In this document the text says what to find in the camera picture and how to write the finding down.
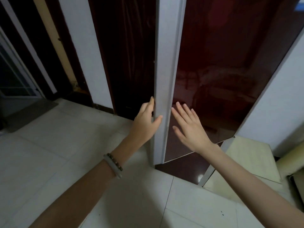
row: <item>gray wristband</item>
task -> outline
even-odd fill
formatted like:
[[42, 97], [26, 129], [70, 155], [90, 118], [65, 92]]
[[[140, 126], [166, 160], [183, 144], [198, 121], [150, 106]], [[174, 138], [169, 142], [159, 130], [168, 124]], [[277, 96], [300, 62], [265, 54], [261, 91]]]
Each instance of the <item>gray wristband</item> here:
[[107, 156], [106, 154], [103, 155], [103, 159], [108, 163], [108, 165], [111, 167], [111, 169], [114, 171], [114, 173], [116, 174], [117, 178], [122, 178], [123, 175], [121, 174], [121, 170], [116, 166], [116, 164], [112, 161], [111, 158], [109, 158], [109, 156]]

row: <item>person's left hand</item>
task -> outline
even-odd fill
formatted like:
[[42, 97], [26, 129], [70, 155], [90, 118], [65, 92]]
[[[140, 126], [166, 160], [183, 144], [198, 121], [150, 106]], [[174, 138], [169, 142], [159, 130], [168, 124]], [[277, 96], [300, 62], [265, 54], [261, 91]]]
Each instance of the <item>person's left hand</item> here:
[[154, 122], [152, 122], [153, 109], [154, 98], [151, 97], [150, 102], [142, 104], [129, 133], [129, 137], [135, 141], [138, 141], [141, 146], [152, 138], [163, 118], [163, 116], [160, 115], [157, 117], [157, 119], [155, 119]]

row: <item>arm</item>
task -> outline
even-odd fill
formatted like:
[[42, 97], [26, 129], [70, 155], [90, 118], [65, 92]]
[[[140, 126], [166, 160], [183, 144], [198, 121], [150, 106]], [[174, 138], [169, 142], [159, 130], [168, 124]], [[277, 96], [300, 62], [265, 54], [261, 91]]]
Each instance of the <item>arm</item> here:
[[222, 175], [262, 225], [304, 227], [304, 214], [300, 210], [213, 144], [193, 109], [190, 110], [186, 104], [183, 109], [178, 102], [176, 106], [179, 113], [172, 108], [172, 114], [183, 131], [174, 126], [177, 137], [189, 149], [202, 155]]
[[[153, 107], [154, 99], [151, 97], [150, 102], [140, 108], [129, 135], [111, 152], [121, 166], [155, 134], [161, 124], [162, 116], [151, 122]], [[78, 228], [115, 176], [109, 165], [101, 161], [56, 199], [30, 228]]]

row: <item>finger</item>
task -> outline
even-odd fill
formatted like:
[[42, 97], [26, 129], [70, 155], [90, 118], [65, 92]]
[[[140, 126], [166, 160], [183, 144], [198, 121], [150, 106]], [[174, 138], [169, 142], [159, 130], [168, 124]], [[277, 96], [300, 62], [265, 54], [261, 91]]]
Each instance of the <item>finger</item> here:
[[180, 116], [180, 114], [176, 111], [176, 109], [174, 109], [173, 107], [171, 108], [171, 112], [173, 114], [173, 116], [175, 117], [175, 119], [177, 120], [177, 122], [179, 123], [179, 125], [181, 127], [183, 127], [184, 125], [186, 125], [187, 123], [185, 122], [185, 120]]
[[148, 105], [148, 102], [143, 103], [143, 104], [141, 105], [141, 108], [140, 108], [140, 110], [139, 110], [139, 113], [144, 112], [144, 111], [146, 110], [147, 105]]
[[194, 109], [191, 109], [191, 112], [192, 112], [194, 118], [195, 118], [197, 121], [200, 122], [200, 120], [199, 120], [200, 118], [199, 118], [199, 116], [196, 114], [196, 112], [194, 111]]
[[176, 103], [176, 107], [179, 111], [179, 114], [183, 117], [185, 122], [187, 122], [187, 123], [192, 122], [192, 120], [189, 118], [188, 114], [184, 111], [184, 109], [182, 108], [182, 106], [180, 105], [179, 102]]
[[174, 133], [178, 137], [178, 139], [185, 145], [186, 137], [183, 135], [183, 133], [177, 128], [176, 126], [173, 126]]
[[155, 119], [155, 121], [152, 123], [154, 133], [157, 131], [158, 127], [161, 125], [162, 120], [163, 120], [163, 116], [159, 115], [157, 117], [157, 119]]
[[192, 114], [191, 110], [189, 109], [189, 107], [186, 104], [184, 104], [183, 106], [184, 106], [184, 109], [185, 109], [186, 113], [188, 114], [189, 118], [192, 121], [195, 121], [196, 119], [195, 119], [194, 115]]
[[150, 102], [148, 103], [145, 111], [149, 114], [152, 114], [153, 108], [154, 108], [154, 97], [151, 97]]

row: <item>hand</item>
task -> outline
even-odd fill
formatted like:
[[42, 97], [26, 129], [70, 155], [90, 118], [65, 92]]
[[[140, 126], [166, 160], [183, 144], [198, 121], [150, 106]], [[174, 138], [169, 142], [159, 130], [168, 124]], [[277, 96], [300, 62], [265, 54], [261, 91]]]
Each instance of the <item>hand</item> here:
[[158, 116], [154, 122], [152, 122], [152, 111], [154, 109], [154, 98], [151, 97], [150, 102], [143, 103], [139, 113], [134, 119], [132, 128], [129, 133], [129, 137], [138, 141], [140, 146], [145, 144], [157, 131], [161, 124], [163, 116]]
[[214, 143], [208, 138], [195, 111], [193, 109], [190, 110], [186, 104], [184, 104], [184, 110], [179, 102], [176, 103], [176, 106], [179, 113], [173, 107], [171, 111], [184, 132], [183, 134], [179, 128], [173, 126], [173, 130], [179, 140], [190, 150], [199, 154], [204, 153], [214, 146]]

